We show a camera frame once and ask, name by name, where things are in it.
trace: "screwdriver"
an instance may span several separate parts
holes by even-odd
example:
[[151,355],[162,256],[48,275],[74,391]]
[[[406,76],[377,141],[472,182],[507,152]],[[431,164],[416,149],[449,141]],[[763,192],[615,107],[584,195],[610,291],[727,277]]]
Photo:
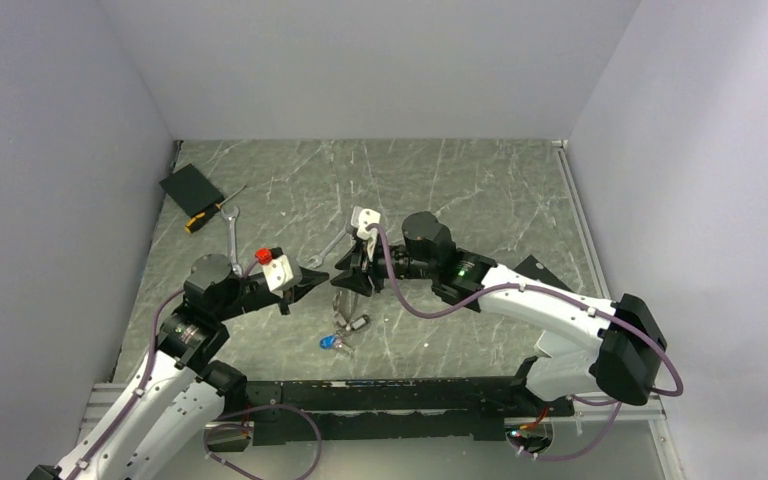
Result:
[[234,198],[238,193],[242,192],[243,190],[248,187],[248,184],[243,185],[243,188],[237,190],[236,192],[232,193],[230,196],[228,196],[225,200],[222,200],[220,203],[215,203],[209,207],[207,207],[207,210],[197,214],[195,217],[191,218],[189,222],[187,222],[187,225],[184,226],[184,230],[187,231],[187,233],[195,233],[199,230],[201,230],[201,227],[204,226],[205,223],[207,223],[208,220],[213,218],[214,215],[219,213],[219,210],[222,208],[222,205],[225,205],[225,203],[228,202],[228,200],[231,200]]

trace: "metal wrench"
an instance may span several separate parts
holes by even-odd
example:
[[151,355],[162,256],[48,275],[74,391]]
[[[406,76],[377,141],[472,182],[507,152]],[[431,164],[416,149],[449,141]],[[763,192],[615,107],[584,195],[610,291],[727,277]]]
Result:
[[326,245],[321,252],[310,257],[310,259],[308,260],[308,266],[310,268],[321,267],[322,264],[325,263],[325,257],[327,257],[329,253],[331,253],[331,250],[334,250],[334,247],[336,247],[337,244],[340,243],[340,240],[342,240],[343,237],[345,237],[348,233],[349,233],[348,230],[345,228],[340,230],[340,233],[338,233],[333,240],[328,242],[328,245]]
[[237,217],[240,215],[240,209],[236,206],[225,206],[219,213],[228,224],[228,258],[231,259],[231,269],[239,277],[243,274],[243,267],[237,262]]

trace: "marble table top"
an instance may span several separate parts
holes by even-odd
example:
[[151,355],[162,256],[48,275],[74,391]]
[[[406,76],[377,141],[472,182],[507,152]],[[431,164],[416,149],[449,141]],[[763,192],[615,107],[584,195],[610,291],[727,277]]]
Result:
[[[458,246],[515,267],[534,255],[573,290],[595,295],[576,213],[548,140],[302,140],[184,142],[176,169],[193,164],[240,208],[240,263],[254,251],[280,246],[304,265],[342,228],[352,207],[383,215],[401,243],[409,214],[428,210]],[[157,305],[181,288],[190,266],[208,253],[226,253],[226,224],[217,216],[195,234],[167,197],[131,314],[114,381],[136,368],[148,344]],[[350,247],[343,240],[319,270]],[[404,281],[408,300],[424,311],[445,305],[428,281]],[[521,320],[462,310],[436,320],[407,313],[389,288],[360,298],[357,314],[371,324],[348,337],[352,357],[321,350],[333,332],[335,289],[324,284],[291,315],[277,306],[226,322],[231,339],[217,355],[252,380],[428,378],[512,375],[534,354],[541,330]]]

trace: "white wall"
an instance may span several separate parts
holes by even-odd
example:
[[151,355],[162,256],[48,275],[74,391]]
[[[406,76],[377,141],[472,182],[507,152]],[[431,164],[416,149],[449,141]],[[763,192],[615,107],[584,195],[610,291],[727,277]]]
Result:
[[170,156],[95,1],[0,2],[0,479],[74,445],[124,334]]
[[640,0],[100,0],[176,138],[568,138]]
[[612,291],[687,381],[689,478],[768,478],[768,1],[642,2],[570,146]]

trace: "red cap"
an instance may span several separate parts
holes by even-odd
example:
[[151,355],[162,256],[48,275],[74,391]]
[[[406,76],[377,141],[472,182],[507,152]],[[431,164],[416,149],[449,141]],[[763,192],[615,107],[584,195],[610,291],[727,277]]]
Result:
[[266,265],[272,261],[272,252],[268,248],[261,248],[254,252],[254,256],[257,258],[257,263],[261,265]]

